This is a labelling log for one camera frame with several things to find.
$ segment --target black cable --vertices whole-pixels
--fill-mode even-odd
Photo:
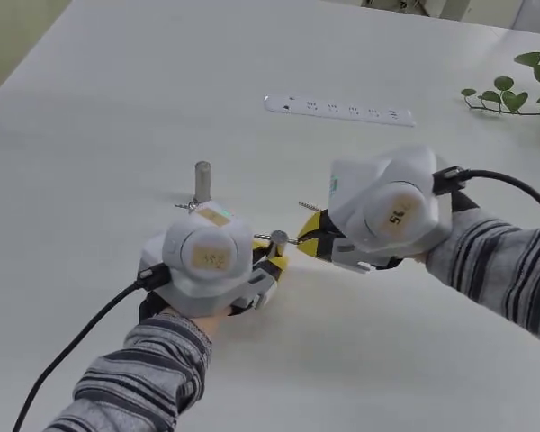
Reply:
[[[495,171],[487,171],[483,169],[467,169],[467,170],[462,171],[459,174],[458,178],[460,178],[463,181],[470,180],[472,178],[490,178],[494,180],[499,180],[508,185],[517,187],[522,192],[525,192],[528,195],[530,195],[540,204],[540,193],[534,187],[524,183],[521,180],[518,180],[517,178],[511,175],[497,173]]]
[[[172,278],[170,270],[165,264],[154,265],[149,269],[139,272],[136,282],[134,282],[128,288],[125,288],[124,290],[119,292],[118,295],[108,301],[108,303],[103,308],[101,308],[100,311],[96,313],[92,319],[88,321],[84,328],[80,330],[80,333],[78,333],[76,337],[72,339],[72,341],[66,346],[66,348],[64,348],[62,352],[60,352],[60,354],[56,356],[52,363],[50,363],[48,367],[44,369],[44,372],[40,374],[32,388],[30,389],[28,396],[26,397],[26,401],[24,402],[22,409],[20,410],[20,414],[18,414],[18,418],[16,419],[16,423],[14,424],[12,431],[20,432],[24,419],[28,414],[30,406],[34,402],[34,398],[36,397],[36,394],[38,393],[40,387],[44,384],[50,374],[54,372],[54,369],[56,369],[60,365],[60,363],[62,363],[62,361],[66,357],[68,357],[68,355],[74,350],[74,348],[76,348],[78,344],[82,342],[82,339],[84,339],[86,335],[90,333],[90,330],[92,330],[94,326],[98,324],[98,322],[100,322],[100,320],[109,311],[113,309],[114,306],[116,306],[118,303],[120,303],[122,300],[124,300],[126,297],[139,290],[140,288],[144,288],[146,291],[153,291],[158,287],[167,284],[171,281],[171,279]]]

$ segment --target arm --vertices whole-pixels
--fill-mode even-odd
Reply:
[[[96,359],[74,402],[46,432],[167,432],[204,391],[210,337],[219,317],[189,320],[167,308],[126,337],[124,349]]]
[[[453,206],[453,233],[427,254],[427,270],[540,337],[540,229],[492,218],[461,194]]]

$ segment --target bolt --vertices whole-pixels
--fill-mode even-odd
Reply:
[[[300,205],[301,207],[304,207],[305,209],[311,210],[313,212],[321,212],[322,211],[322,209],[320,207],[318,207],[317,205],[314,205],[314,204],[310,204],[309,202],[298,201],[298,205]]]
[[[284,231],[272,231],[270,233],[270,243],[268,244],[268,258],[281,257],[284,254],[284,248],[288,243],[288,234]]]

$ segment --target cable connector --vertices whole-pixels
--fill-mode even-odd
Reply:
[[[170,267],[164,263],[153,265],[138,272],[136,285],[150,292],[172,282]]]
[[[434,177],[433,193],[436,196],[451,194],[455,191],[460,191],[466,187],[466,179],[463,173],[466,170],[460,166],[450,166],[447,169],[438,171],[432,176]]]

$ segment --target plant stem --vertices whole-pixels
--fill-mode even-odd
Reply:
[[[510,112],[510,111],[498,111],[498,110],[492,110],[491,108],[487,108],[486,106],[475,106],[469,103],[465,98],[464,101],[468,105],[468,108],[471,110],[478,110],[478,111],[490,111],[491,113],[497,113],[497,114],[517,114],[517,115],[531,115],[531,116],[537,116],[540,117],[540,112]]]

